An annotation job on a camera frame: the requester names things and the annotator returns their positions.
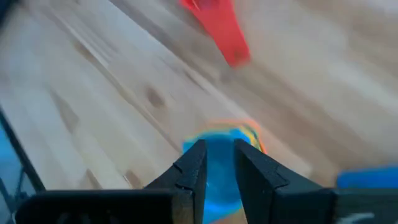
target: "red toy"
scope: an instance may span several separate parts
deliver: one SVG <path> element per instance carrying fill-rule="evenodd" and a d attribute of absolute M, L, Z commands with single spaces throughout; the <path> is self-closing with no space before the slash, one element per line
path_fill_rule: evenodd
<path fill-rule="evenodd" d="M 203 24 L 230 66 L 250 59 L 231 0 L 181 0 L 181 3 Z"/>

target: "wood grain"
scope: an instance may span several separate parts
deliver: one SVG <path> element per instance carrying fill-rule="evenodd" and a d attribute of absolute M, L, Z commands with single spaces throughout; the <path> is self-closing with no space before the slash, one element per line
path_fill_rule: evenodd
<path fill-rule="evenodd" d="M 234 1 L 252 60 L 228 67 L 177 0 L 40 0 L 0 35 L 0 102 L 49 189 L 140 188 L 206 123 L 253 119 L 325 186 L 398 161 L 392 1 Z"/>

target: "blue plastic piece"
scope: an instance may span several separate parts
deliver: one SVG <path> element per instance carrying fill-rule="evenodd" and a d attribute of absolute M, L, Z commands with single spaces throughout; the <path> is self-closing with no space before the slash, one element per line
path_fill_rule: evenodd
<path fill-rule="evenodd" d="M 199 140 L 206 140 L 207 183 L 203 223 L 224 218 L 242 207 L 241 196 L 235 178 L 233 159 L 234 140 L 250 140 L 239 129 L 208 131 L 183 143 L 186 153 Z"/>
<path fill-rule="evenodd" d="M 396 188 L 398 187 L 398 167 L 345 171 L 337 178 L 340 188 Z"/>

